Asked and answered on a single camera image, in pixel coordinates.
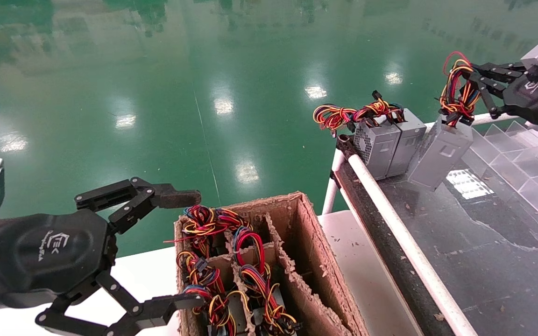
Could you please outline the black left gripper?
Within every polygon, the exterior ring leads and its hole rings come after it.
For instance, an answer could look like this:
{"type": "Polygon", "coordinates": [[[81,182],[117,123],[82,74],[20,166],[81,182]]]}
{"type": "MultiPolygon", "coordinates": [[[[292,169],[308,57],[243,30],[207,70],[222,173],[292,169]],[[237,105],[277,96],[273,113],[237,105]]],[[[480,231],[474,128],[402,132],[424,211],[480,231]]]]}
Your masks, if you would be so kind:
{"type": "Polygon", "coordinates": [[[82,209],[66,215],[0,220],[0,309],[34,308],[53,302],[35,323],[63,336],[136,336],[164,327],[178,310],[200,308],[196,294],[154,296],[138,302],[111,276],[117,239],[105,219],[82,209]],[[125,313],[109,327],[66,315],[99,289],[125,313]]]}

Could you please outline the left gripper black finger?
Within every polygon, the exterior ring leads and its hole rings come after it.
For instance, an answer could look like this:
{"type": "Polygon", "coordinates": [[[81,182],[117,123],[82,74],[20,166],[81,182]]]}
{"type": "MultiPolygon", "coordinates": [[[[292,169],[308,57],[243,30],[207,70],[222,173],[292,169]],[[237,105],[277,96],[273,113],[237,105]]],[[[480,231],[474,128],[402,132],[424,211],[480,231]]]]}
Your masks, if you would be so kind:
{"type": "Polygon", "coordinates": [[[121,204],[108,217],[113,234],[125,233],[155,208],[188,208],[201,200],[199,190],[177,190],[171,183],[151,184],[141,178],[126,179],[75,196],[77,209],[93,212],[121,204]]]}

